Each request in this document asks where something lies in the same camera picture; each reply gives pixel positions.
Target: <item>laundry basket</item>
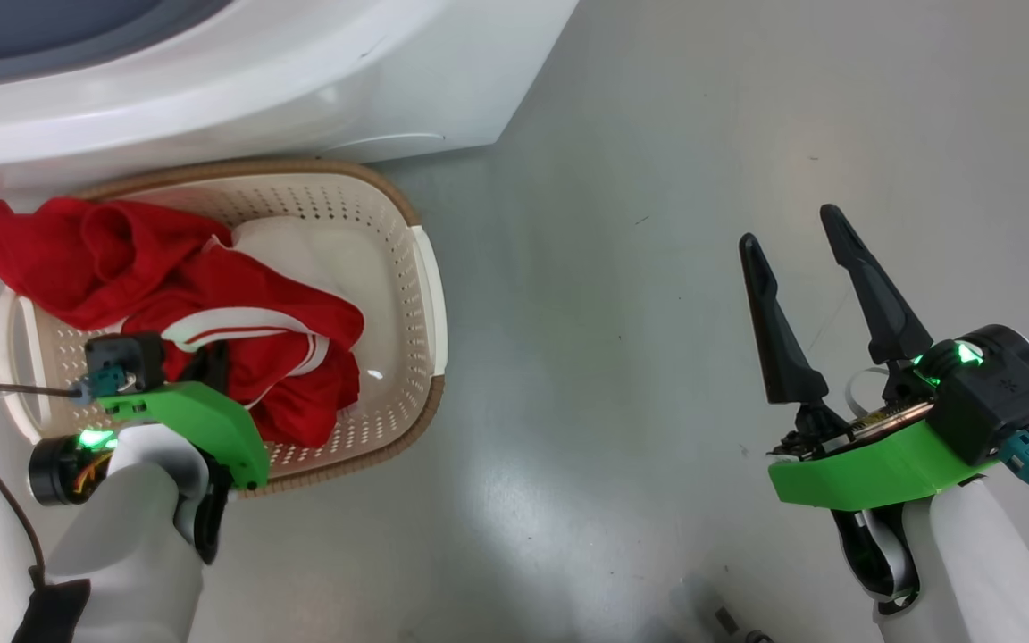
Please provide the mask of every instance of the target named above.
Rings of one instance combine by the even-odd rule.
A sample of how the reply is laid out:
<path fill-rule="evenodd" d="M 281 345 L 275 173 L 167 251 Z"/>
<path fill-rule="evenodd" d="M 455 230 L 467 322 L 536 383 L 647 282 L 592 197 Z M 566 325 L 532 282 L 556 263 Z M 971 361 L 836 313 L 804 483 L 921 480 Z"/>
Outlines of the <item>laundry basket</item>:
<path fill-rule="evenodd" d="M 329 273 L 363 312 L 352 349 L 360 398 L 338 416 L 325 446 L 265 443 L 269 485 L 242 496 L 299 488 L 383 463 L 411 446 L 439 407 L 447 363 L 447 321 L 439 269 L 416 212 L 383 176 L 366 167 L 323 159 L 249 159 L 177 168 L 91 188 L 82 200 L 134 200 L 182 209 L 229 227 L 267 216 L 298 216 L 331 243 Z M 344 249 L 336 252 L 335 240 Z M 10 289 L 0 298 L 0 382 L 69 387 L 85 371 L 82 332 Z M 25 341 L 26 349 L 16 347 Z M 32 442 L 110 426 L 98 405 L 7 398 L 17 428 Z"/>

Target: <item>red clothing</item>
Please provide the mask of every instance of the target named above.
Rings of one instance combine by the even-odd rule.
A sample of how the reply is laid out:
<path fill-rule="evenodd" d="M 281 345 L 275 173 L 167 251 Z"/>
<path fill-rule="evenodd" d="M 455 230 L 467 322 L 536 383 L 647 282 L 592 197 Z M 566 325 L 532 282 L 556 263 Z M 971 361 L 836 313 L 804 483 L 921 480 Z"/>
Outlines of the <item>red clothing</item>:
<path fill-rule="evenodd" d="M 359 396 L 363 316 L 232 243 L 215 220 L 166 207 L 57 199 L 17 215 L 0 201 L 5 285 L 75 328 L 162 333 L 171 380 L 203 343 L 228 342 L 228 397 L 262 438 L 322 446 Z"/>

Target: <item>washing machine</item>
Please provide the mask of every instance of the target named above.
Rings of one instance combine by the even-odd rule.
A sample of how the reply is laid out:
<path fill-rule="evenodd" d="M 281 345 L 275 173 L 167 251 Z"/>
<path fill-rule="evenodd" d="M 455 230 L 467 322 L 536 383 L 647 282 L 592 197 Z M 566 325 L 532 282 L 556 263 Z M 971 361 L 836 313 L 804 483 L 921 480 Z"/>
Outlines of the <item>washing machine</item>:
<path fill-rule="evenodd" d="M 0 199 L 493 143 L 576 0 L 0 0 Z"/>

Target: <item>green bracket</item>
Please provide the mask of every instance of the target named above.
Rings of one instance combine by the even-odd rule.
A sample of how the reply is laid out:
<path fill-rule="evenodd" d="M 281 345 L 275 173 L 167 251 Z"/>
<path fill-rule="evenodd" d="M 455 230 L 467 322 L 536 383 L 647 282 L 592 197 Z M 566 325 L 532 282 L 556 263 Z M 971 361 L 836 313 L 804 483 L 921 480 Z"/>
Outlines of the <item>green bracket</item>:
<path fill-rule="evenodd" d="M 135 395 L 98 399 L 114 420 L 163 423 L 233 473 L 238 489 L 269 484 L 269 453 L 240 403 L 203 383 L 175 383 Z"/>
<path fill-rule="evenodd" d="M 769 478 L 783 502 L 858 511 L 934 496 L 993 464 L 965 464 L 922 420 L 868 446 L 771 464 Z"/>

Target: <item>basket rim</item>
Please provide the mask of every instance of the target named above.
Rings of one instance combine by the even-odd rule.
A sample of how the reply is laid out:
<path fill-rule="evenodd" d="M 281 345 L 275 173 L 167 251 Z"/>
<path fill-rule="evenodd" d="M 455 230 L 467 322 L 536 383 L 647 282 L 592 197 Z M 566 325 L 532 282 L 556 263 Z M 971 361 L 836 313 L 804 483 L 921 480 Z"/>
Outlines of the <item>basket rim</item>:
<path fill-rule="evenodd" d="M 420 225 L 420 216 L 416 209 L 405 199 L 399 188 L 392 186 L 382 174 L 370 168 L 335 159 L 228 159 L 206 164 L 188 165 L 131 176 L 127 179 L 112 180 L 101 186 L 86 187 L 70 195 L 73 199 L 88 201 L 119 200 L 134 192 L 154 190 L 159 187 L 183 186 L 197 180 L 236 179 L 246 176 L 269 174 L 341 174 L 363 180 L 388 197 L 393 207 L 399 209 L 403 220 L 409 226 Z M 238 498 L 257 498 L 269 494 L 290 491 L 323 480 L 354 473 L 375 464 L 382 464 L 392 457 L 399 456 L 404 449 L 416 443 L 417 439 L 428 429 L 442 399 L 445 376 L 433 376 L 428 387 L 428 398 L 424 400 L 416 422 L 403 429 L 396 439 L 385 443 L 380 449 L 361 453 L 360 456 L 349 457 L 340 463 L 324 464 L 321 467 L 288 473 L 288 475 L 269 479 L 269 485 L 253 491 L 238 491 Z"/>

